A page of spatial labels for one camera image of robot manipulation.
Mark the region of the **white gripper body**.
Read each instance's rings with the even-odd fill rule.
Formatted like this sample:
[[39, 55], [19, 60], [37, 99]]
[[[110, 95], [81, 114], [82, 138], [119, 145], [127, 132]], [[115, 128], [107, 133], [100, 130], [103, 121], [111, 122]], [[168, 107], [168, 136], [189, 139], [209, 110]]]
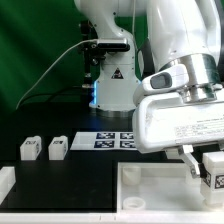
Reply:
[[177, 93], [148, 96], [133, 114], [133, 134], [141, 153], [180, 145], [224, 141], [224, 90], [215, 101], [184, 103]]

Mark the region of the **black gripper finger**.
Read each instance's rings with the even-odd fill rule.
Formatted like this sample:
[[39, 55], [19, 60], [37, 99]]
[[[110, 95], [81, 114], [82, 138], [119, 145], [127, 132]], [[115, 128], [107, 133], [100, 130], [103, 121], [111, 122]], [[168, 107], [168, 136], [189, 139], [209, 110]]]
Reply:
[[181, 159], [189, 167], [192, 177], [199, 178], [200, 177], [199, 163], [194, 158], [192, 153], [193, 153], [192, 145], [183, 145], [181, 152]]

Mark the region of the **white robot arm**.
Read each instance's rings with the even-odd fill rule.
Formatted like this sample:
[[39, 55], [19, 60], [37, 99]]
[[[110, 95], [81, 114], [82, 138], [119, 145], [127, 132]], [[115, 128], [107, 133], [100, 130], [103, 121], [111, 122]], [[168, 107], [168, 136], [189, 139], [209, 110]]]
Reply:
[[193, 177], [205, 177], [194, 147], [224, 141], [216, 0], [74, 2], [96, 30], [93, 49], [104, 54], [91, 108], [131, 114], [140, 152], [175, 149]]

